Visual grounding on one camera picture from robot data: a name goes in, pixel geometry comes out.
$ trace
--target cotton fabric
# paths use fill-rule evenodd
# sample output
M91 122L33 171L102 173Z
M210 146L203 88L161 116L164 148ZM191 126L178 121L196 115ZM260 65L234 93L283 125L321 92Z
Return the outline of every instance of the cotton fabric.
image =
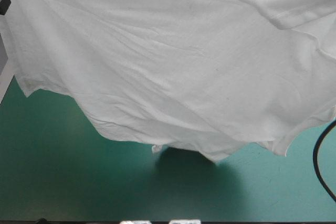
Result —
M336 0L12 0L0 33L26 96L111 140L216 162L335 118Z

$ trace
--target crumpled fabric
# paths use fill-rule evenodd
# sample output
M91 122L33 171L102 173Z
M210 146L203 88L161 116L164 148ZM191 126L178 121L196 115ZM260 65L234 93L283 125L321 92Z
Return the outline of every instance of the crumpled fabric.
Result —
M336 0L12 0L0 33L26 96L111 140L217 162L335 118Z

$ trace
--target green table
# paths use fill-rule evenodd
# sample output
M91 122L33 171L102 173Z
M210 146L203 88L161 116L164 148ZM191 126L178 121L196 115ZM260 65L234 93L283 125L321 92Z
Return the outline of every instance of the green table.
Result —
M14 79L0 104L0 219L336 221L312 164L325 127L299 135L287 157L249 144L215 165L197 152L105 139L72 98L25 98ZM319 161L336 191L336 131Z

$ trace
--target black object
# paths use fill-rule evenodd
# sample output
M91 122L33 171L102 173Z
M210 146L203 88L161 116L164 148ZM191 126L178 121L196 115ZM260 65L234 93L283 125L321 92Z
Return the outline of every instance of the black object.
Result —
M50 224L45 218L39 219L35 224Z
M11 0L0 0L0 15L5 15L10 5Z
M330 197L336 202L336 196L335 194L330 190L330 188L326 185L326 183L324 182L321 173L320 173L320 169L319 169L319 164L318 164L318 154L319 154L319 148L321 146L321 143L323 141L323 139L326 137L326 135L336 126L336 120L333 121L331 124L329 124L329 126L322 132L322 134L319 136L315 147L314 147L314 151L313 151L313 164L314 164L314 169L315 169L315 173L317 178L319 179L320 183L322 184L322 186L324 187L324 189L327 191L327 193L330 195Z

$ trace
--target cable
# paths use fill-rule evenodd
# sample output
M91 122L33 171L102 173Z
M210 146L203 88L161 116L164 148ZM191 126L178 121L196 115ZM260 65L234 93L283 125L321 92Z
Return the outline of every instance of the cable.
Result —
M322 134L319 136L315 147L313 151L313 164L314 164L314 169L317 178L319 179L320 183L324 187L324 189L327 191L327 193L330 195L330 197L336 202L336 196L335 194L330 190L330 188L327 186L327 184L324 182L320 169L319 169L319 164L318 164L318 154L319 154L319 148L322 144L323 139L326 137L326 135L336 126L336 120L333 121L329 126L322 132Z

